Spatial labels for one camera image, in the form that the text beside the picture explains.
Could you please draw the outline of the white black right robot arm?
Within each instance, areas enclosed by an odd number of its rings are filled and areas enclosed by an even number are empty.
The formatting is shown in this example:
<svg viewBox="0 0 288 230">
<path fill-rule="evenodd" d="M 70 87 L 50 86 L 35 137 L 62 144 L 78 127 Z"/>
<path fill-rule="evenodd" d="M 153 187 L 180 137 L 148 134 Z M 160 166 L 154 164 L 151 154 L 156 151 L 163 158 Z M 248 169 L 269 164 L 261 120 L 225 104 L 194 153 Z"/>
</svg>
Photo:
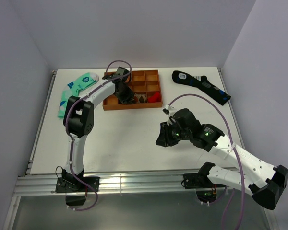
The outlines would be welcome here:
<svg viewBox="0 0 288 230">
<path fill-rule="evenodd" d="M 163 112 L 168 116 L 160 124 L 157 146 L 172 147 L 180 141 L 191 142 L 195 147 L 216 155 L 236 169 L 226 170 L 215 163 L 206 162 L 194 175 L 184 176 L 185 188 L 223 185 L 250 195 L 260 206 L 275 209 L 288 181 L 288 169 L 271 165 L 232 143 L 229 136 L 212 124 L 201 124 L 187 108 L 177 110 L 167 105 Z"/>
</svg>

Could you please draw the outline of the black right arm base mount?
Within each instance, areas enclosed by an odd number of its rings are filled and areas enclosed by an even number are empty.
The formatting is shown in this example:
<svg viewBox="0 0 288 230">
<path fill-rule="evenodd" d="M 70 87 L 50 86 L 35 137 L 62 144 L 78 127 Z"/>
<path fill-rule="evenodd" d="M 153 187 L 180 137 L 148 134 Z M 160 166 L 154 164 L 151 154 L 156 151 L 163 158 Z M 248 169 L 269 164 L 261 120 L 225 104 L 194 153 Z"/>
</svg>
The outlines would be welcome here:
<svg viewBox="0 0 288 230">
<path fill-rule="evenodd" d="M 207 177 L 199 173 L 185 173 L 180 183 L 185 189 L 200 189 L 196 192 L 197 198 L 202 202 L 215 202 L 226 193 L 226 187 L 212 183 Z"/>
</svg>

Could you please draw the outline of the wooden compartment tray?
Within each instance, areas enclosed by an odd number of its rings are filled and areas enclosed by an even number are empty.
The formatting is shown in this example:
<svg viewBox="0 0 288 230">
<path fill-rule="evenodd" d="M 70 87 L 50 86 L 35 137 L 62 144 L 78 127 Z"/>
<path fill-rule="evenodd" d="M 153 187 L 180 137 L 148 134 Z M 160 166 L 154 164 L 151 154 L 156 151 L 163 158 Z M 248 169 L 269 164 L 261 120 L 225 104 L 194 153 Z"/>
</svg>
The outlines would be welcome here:
<svg viewBox="0 0 288 230">
<path fill-rule="evenodd" d="M 160 92 L 161 102 L 157 103 L 135 103 L 122 104 L 115 95 L 111 95 L 102 102 L 103 110 L 128 110 L 128 109 L 147 109 L 159 108 L 163 105 L 161 84 L 158 70 L 133 70 L 129 88 L 135 94 L 146 94 L 147 98 L 155 92 Z"/>
</svg>

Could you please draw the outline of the brown argyle sock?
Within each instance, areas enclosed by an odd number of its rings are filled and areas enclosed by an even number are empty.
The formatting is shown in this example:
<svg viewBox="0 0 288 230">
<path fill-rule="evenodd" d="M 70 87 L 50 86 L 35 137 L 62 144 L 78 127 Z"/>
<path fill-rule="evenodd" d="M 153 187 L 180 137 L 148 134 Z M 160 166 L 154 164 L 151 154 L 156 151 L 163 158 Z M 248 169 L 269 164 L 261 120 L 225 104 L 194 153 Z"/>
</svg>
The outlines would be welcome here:
<svg viewBox="0 0 288 230">
<path fill-rule="evenodd" d="M 119 101 L 122 104 L 135 104 L 137 102 L 137 99 L 135 95 L 131 95 L 131 96 L 126 96 L 126 97 L 120 97 Z"/>
</svg>

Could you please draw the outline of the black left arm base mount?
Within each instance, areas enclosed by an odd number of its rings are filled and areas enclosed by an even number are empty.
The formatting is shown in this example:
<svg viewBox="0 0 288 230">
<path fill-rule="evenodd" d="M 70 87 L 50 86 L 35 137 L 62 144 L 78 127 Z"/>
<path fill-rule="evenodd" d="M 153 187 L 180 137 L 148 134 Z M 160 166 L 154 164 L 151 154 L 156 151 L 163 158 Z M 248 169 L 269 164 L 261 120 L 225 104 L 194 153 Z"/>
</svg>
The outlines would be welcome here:
<svg viewBox="0 0 288 230">
<path fill-rule="evenodd" d="M 92 189 L 86 185 L 75 180 L 72 182 L 64 180 L 62 177 L 57 179 L 57 185 L 55 189 L 56 193 L 65 194 L 65 202 L 68 206 L 82 206 L 87 198 L 87 192 L 92 192 Z"/>
</svg>

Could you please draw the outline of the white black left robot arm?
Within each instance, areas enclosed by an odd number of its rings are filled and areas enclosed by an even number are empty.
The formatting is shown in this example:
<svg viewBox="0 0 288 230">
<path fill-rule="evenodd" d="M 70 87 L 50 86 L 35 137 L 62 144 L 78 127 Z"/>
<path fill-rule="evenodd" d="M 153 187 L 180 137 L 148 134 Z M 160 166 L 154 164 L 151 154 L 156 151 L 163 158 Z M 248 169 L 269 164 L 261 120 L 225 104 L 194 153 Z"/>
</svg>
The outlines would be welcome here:
<svg viewBox="0 0 288 230">
<path fill-rule="evenodd" d="M 132 104 L 134 92 L 127 85 L 131 79 L 130 70 L 118 67 L 116 72 L 98 78 L 92 90 L 83 96 L 69 97 L 63 124 L 70 137 L 70 147 L 62 179 L 72 191 L 79 191 L 84 185 L 84 147 L 94 127 L 95 108 L 111 95 L 115 95 L 123 104 Z"/>
</svg>

